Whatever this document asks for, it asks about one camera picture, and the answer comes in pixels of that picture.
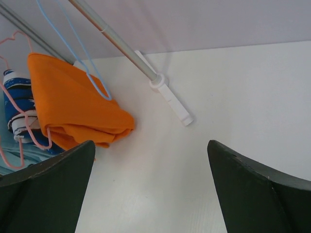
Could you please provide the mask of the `silver clothes rack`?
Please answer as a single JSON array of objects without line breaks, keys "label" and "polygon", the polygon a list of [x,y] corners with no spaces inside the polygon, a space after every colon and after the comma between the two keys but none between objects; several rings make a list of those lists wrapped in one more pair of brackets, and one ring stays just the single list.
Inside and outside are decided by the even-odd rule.
[{"label": "silver clothes rack", "polygon": [[[87,4],[86,1],[70,0],[69,2],[149,79],[151,89],[163,96],[184,126],[188,126],[193,122],[191,114],[179,101],[173,91],[170,90],[169,80],[163,74],[157,73],[140,51],[134,51],[130,48],[130,46]],[[43,36],[36,32],[30,24],[22,19],[3,1],[0,2],[0,14],[45,51],[55,57],[72,63],[71,60],[67,59],[60,51],[48,43]]]}]

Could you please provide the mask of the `orange trousers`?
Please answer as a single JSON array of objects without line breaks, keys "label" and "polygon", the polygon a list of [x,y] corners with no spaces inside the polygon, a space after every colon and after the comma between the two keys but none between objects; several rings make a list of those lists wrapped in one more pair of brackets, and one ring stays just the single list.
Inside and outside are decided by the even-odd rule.
[{"label": "orange trousers", "polygon": [[41,131],[62,149],[88,140],[107,148],[135,129],[134,118],[104,99],[79,68],[34,52],[27,65]]}]

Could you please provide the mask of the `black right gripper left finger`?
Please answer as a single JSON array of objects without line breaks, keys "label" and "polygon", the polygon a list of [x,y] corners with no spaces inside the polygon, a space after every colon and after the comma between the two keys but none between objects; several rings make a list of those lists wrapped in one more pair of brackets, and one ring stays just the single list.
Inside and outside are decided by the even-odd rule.
[{"label": "black right gripper left finger", "polygon": [[0,178],[2,233],[73,233],[95,158],[86,141]]}]

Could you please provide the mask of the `light blue trousers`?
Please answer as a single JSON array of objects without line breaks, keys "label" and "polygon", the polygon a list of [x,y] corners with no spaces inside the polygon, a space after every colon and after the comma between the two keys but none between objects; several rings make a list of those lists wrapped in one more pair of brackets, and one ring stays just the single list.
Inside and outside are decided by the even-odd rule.
[{"label": "light blue trousers", "polygon": [[[20,159],[20,151],[19,151],[19,144],[17,141],[13,139],[12,136],[4,137],[1,136],[0,141],[1,147],[4,151],[4,155],[8,162],[12,166],[21,166],[21,159]],[[30,144],[23,144],[23,155],[24,155],[24,168],[34,165],[37,163],[40,163],[42,161],[45,161],[49,158],[52,158],[53,156],[57,154],[49,153],[46,150],[42,150],[34,145]],[[0,157],[0,174],[1,175],[7,175],[10,173],[13,173],[15,171],[21,170],[21,168],[11,168],[8,165],[5,164],[2,157]]]}]

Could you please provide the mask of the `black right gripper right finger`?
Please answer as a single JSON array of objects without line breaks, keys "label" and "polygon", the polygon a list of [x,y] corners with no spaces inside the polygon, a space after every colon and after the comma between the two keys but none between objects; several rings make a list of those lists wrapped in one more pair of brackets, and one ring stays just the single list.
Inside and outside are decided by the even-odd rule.
[{"label": "black right gripper right finger", "polygon": [[229,233],[309,233],[311,183],[210,140],[209,164]]}]

